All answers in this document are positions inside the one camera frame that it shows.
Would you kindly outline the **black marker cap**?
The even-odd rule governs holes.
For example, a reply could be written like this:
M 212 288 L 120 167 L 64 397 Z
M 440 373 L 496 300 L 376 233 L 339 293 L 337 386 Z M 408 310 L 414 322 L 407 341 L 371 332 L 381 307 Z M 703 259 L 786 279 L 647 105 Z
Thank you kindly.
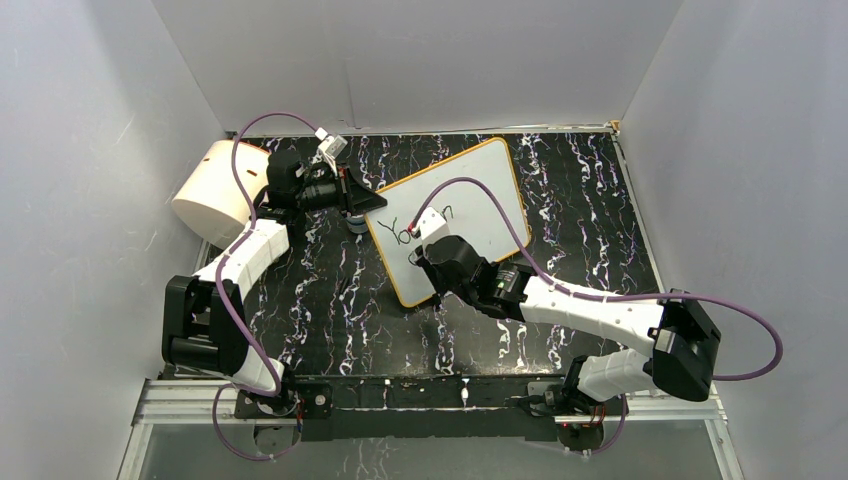
M 337 295 L 337 297 L 338 297 L 338 299 L 339 299 L 339 300 L 342 300 L 342 299 L 345 297 L 345 295 L 347 294 L 348 289 L 350 288 L 350 284 L 351 284 L 351 279 L 350 279 L 350 278 L 345 278 L 345 279 L 343 280 L 343 282 L 341 283 L 341 285 L 340 285 L 340 287 L 339 287 L 339 289 L 338 289 L 338 295 Z

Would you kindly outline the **yellow framed whiteboard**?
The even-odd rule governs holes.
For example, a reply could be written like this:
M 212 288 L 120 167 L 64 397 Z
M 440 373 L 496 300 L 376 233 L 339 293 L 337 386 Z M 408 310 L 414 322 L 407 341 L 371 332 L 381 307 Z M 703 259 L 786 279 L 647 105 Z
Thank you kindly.
M 527 247 L 532 239 L 520 182 L 508 145 L 501 138 L 487 140 L 378 189 L 376 192 L 387 200 L 387 206 L 367 213 L 366 223 L 395 295 L 406 308 L 419 305 L 435 293 L 424 270 L 412 262 L 412 254 L 422 242 L 410 233 L 409 225 L 434 189 L 458 177 L 480 181 L 494 197 L 472 183 L 456 182 L 429 202 L 432 211 L 427 217 L 435 212 L 444 216 L 448 231 L 463 237 L 489 261 L 503 260 L 518 251 L 498 207 L 504 210 L 523 246 Z

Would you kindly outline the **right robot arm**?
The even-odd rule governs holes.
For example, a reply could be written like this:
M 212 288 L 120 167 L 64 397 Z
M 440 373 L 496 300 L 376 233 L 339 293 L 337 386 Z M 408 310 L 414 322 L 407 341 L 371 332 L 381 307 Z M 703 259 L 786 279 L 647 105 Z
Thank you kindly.
M 691 402 L 710 395 L 721 334 L 695 300 L 613 302 L 564 294 L 530 266 L 490 262 L 457 235 L 417 247 L 413 262 L 437 296 L 451 292 L 491 318 L 560 325 L 623 345 L 611 354 L 574 358 L 562 386 L 518 401 L 534 415 L 587 414 L 642 390 Z

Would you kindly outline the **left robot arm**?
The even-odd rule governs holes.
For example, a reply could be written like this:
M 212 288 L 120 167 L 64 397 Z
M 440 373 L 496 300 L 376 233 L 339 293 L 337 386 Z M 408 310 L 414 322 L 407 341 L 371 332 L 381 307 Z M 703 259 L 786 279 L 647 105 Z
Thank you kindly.
M 290 248 L 291 230 L 314 211 L 335 209 L 362 216 L 387 206 L 386 198 L 355 178 L 349 167 L 311 164 L 295 150 L 269 153 L 253 146 L 225 168 L 213 166 L 226 142 L 200 164 L 187 186 L 194 196 L 215 188 L 207 206 L 245 207 L 246 222 L 219 235 L 221 253 L 192 275 L 176 275 L 165 287 L 161 354 L 172 366 L 227 379 L 260 395 L 275 416 L 294 411 L 297 387 L 286 381 L 285 363 L 267 355 L 244 320 L 244 300 L 265 271 Z

